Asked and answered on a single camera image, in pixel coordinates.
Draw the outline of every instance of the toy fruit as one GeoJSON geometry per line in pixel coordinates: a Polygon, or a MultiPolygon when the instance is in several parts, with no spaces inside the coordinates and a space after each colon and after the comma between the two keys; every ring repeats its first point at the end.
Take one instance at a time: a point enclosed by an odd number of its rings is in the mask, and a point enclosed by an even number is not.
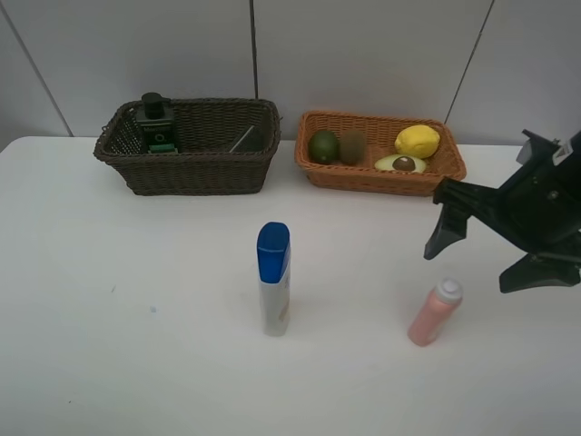
{"type": "Polygon", "coordinates": [[[426,159],[436,152],[439,133],[428,125],[412,125],[402,130],[396,139],[396,149],[400,154],[426,159]]]}
{"type": "Polygon", "coordinates": [[[339,139],[339,158],[346,165],[354,165],[365,155],[365,134],[359,130],[349,130],[339,139]]]}
{"type": "Polygon", "coordinates": [[[392,154],[375,162],[375,169],[381,171],[396,170],[408,173],[423,173],[426,171],[426,163],[414,156],[392,154]]]}
{"type": "Polygon", "coordinates": [[[319,130],[309,140],[309,158],[316,164],[328,165],[339,158],[339,141],[329,130],[319,130]]]}

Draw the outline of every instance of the blue cap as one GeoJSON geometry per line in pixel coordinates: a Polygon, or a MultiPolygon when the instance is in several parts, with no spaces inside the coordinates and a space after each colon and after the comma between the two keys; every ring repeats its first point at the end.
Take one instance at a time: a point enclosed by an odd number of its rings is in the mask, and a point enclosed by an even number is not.
{"type": "Polygon", "coordinates": [[[287,269],[291,248],[291,232],[283,223],[262,227],[256,242],[261,281],[278,283],[287,269]]]}

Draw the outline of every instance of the orange wicker basket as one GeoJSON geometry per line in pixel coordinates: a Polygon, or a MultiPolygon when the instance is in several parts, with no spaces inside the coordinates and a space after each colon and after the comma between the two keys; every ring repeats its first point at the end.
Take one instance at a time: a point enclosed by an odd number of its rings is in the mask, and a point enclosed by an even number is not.
{"type": "Polygon", "coordinates": [[[466,166],[449,129],[438,121],[388,116],[362,116],[340,112],[307,112],[300,119],[295,160],[307,174],[310,182],[321,188],[396,193],[400,195],[432,195],[444,177],[462,180],[466,166]],[[395,154],[395,141],[406,127],[426,124],[436,129],[440,144],[436,153],[425,159],[424,173],[380,171],[374,163],[382,157],[395,154]],[[336,162],[321,165],[309,159],[309,139],[319,130],[331,130],[338,137],[348,130],[359,130],[366,135],[367,150],[362,162],[347,166],[336,162]]]}

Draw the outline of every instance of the lime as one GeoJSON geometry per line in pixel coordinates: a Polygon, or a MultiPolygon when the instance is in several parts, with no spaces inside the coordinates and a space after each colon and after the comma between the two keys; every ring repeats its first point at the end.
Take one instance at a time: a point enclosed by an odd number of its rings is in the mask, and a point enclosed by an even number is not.
{"type": "Polygon", "coordinates": [[[317,163],[328,165],[339,159],[339,140],[329,130],[319,130],[309,141],[309,158],[317,163]]]}

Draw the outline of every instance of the pink bottle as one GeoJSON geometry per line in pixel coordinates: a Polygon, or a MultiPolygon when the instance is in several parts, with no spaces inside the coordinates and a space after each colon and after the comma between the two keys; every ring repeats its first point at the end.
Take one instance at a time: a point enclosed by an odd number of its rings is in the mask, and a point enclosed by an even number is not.
{"type": "Polygon", "coordinates": [[[408,337],[425,347],[437,338],[444,324],[462,302],[462,285],[454,279],[439,282],[428,294],[424,307],[409,326],[408,337]]]}

